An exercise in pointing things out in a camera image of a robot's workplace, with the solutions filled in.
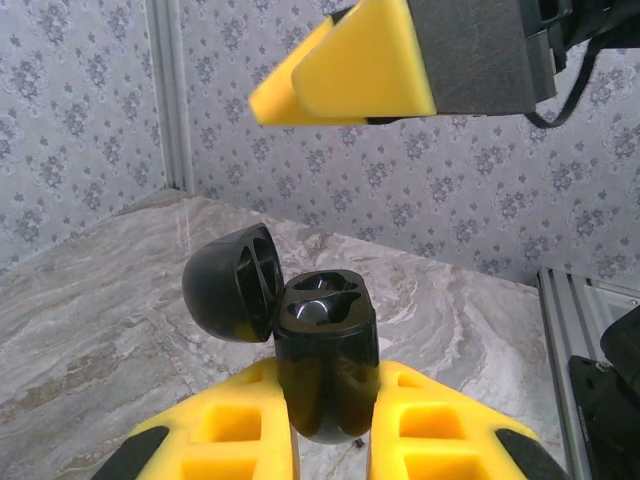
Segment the yellow foam pad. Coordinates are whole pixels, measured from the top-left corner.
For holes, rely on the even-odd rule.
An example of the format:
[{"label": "yellow foam pad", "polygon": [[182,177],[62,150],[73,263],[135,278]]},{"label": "yellow foam pad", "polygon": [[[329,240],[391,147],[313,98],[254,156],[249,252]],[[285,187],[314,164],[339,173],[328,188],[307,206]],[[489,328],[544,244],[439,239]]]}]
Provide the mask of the yellow foam pad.
[{"label": "yellow foam pad", "polygon": [[380,370],[369,480],[524,480],[494,432],[537,441],[529,428],[400,363]]},{"label": "yellow foam pad", "polygon": [[405,0],[362,0],[299,60],[292,81],[317,117],[436,114]]},{"label": "yellow foam pad", "polygon": [[332,30],[333,21],[325,19],[316,29],[256,88],[249,97],[249,107],[262,125],[354,125],[360,118],[318,117],[309,112],[297,96],[291,81],[295,66]]},{"label": "yellow foam pad", "polygon": [[294,480],[297,438],[274,358],[255,363],[141,423],[169,434],[138,480]]}]

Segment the black cable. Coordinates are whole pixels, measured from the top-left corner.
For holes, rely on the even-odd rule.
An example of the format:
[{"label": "black cable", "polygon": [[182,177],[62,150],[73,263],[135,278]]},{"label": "black cable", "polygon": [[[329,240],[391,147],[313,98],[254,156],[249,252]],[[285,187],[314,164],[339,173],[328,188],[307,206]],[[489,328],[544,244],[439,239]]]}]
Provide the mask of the black cable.
[{"label": "black cable", "polygon": [[562,125],[567,119],[571,116],[573,111],[575,110],[578,102],[580,101],[580,97],[584,93],[584,89],[587,87],[589,83],[589,79],[591,78],[591,72],[593,72],[593,67],[596,64],[596,59],[598,54],[604,47],[604,42],[599,38],[594,38],[589,41],[589,46],[587,47],[587,52],[582,59],[582,66],[580,67],[580,73],[578,73],[578,78],[576,78],[576,82],[573,84],[573,88],[571,89],[571,93],[567,97],[567,101],[565,102],[562,110],[551,122],[548,122],[544,118],[542,118],[538,113],[526,113],[525,117],[533,123],[538,128],[555,128]]}]

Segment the wall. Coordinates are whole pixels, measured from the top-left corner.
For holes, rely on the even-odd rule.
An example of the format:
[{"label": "wall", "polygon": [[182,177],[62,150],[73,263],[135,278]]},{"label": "wall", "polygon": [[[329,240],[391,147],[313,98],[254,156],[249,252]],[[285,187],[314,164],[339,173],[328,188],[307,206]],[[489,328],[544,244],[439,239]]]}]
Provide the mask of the wall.
[{"label": "wall", "polygon": [[640,285],[640,52],[603,56],[552,131],[520,117],[256,125],[247,94],[345,5],[180,0],[198,193],[516,281],[544,265]]},{"label": "wall", "polygon": [[165,184],[142,0],[0,0],[0,272]]}]

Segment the black rubber tip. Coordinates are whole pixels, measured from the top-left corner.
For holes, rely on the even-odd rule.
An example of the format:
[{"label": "black rubber tip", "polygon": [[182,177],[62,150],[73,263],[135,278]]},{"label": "black rubber tip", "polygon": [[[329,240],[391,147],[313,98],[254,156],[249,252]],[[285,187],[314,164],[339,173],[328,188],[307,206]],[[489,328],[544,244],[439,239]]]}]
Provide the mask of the black rubber tip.
[{"label": "black rubber tip", "polygon": [[127,438],[92,480],[135,480],[168,434],[167,427],[153,427]]},{"label": "black rubber tip", "polygon": [[571,480],[533,438],[508,428],[496,430],[496,437],[527,480]]}]

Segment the marble table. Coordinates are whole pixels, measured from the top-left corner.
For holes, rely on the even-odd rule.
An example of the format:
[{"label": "marble table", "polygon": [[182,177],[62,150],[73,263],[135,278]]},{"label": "marble table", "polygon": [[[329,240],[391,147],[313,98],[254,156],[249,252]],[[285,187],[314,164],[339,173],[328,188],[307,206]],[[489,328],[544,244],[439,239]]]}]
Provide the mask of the marble table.
[{"label": "marble table", "polygon": [[[382,358],[525,423],[564,464],[534,288],[167,190],[0,277],[0,478],[88,478],[139,422],[273,355],[207,336],[180,287],[196,249],[259,221],[285,280],[364,277]],[[303,439],[300,461],[302,480],[363,479],[366,448]]]}]

